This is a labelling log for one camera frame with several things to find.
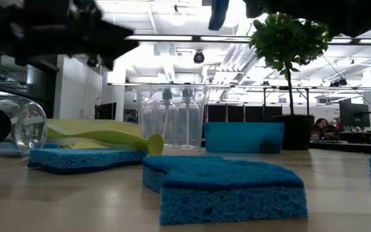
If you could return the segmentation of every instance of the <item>person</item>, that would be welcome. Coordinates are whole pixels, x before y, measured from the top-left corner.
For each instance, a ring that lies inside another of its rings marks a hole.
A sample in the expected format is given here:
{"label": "person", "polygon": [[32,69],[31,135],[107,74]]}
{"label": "person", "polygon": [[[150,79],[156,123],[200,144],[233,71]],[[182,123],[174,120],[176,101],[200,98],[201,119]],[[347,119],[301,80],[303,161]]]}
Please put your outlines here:
{"label": "person", "polygon": [[314,131],[319,133],[320,138],[329,139],[338,135],[338,130],[328,124],[326,119],[318,119],[314,124]]}

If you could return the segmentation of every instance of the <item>potted plant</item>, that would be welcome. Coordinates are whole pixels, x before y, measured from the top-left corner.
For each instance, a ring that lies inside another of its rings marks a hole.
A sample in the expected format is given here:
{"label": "potted plant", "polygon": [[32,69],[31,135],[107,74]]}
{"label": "potted plant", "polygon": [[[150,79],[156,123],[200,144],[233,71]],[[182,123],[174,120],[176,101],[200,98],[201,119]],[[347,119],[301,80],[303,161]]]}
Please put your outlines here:
{"label": "potted plant", "polygon": [[256,47],[257,58],[264,57],[266,66],[278,70],[288,82],[290,115],[274,118],[276,122],[285,124],[283,149],[307,150],[314,116],[294,114],[291,73],[299,70],[293,67],[293,63],[307,65],[323,55],[333,37],[323,24],[300,21],[286,14],[271,14],[265,23],[254,20],[253,25],[256,31],[250,45]]}

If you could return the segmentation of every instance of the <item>black plant pot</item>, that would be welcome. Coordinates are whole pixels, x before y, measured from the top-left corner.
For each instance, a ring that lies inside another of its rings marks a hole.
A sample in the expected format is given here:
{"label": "black plant pot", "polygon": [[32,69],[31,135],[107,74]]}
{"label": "black plant pot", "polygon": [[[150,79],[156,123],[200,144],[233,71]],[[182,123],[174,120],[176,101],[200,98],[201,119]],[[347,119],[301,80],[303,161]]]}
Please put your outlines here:
{"label": "black plant pot", "polygon": [[274,122],[284,123],[283,150],[308,150],[314,116],[280,115],[273,117]]}

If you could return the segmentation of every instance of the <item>glass partition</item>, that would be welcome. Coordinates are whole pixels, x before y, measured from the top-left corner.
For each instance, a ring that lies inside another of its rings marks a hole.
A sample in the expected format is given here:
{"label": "glass partition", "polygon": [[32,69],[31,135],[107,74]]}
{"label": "glass partition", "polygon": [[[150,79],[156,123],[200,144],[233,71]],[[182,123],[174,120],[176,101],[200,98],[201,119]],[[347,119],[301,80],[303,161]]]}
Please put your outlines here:
{"label": "glass partition", "polygon": [[49,97],[48,74],[31,65],[18,66],[14,58],[1,56],[0,86],[36,99]]}

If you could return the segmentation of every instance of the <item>blue plastic bin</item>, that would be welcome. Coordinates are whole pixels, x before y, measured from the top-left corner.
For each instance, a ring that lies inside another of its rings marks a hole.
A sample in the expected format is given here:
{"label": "blue plastic bin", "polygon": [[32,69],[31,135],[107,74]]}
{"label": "blue plastic bin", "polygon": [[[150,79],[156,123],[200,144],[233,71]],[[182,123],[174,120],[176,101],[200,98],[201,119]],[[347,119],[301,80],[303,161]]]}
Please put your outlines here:
{"label": "blue plastic bin", "polygon": [[284,123],[206,122],[204,133],[208,152],[279,153]]}

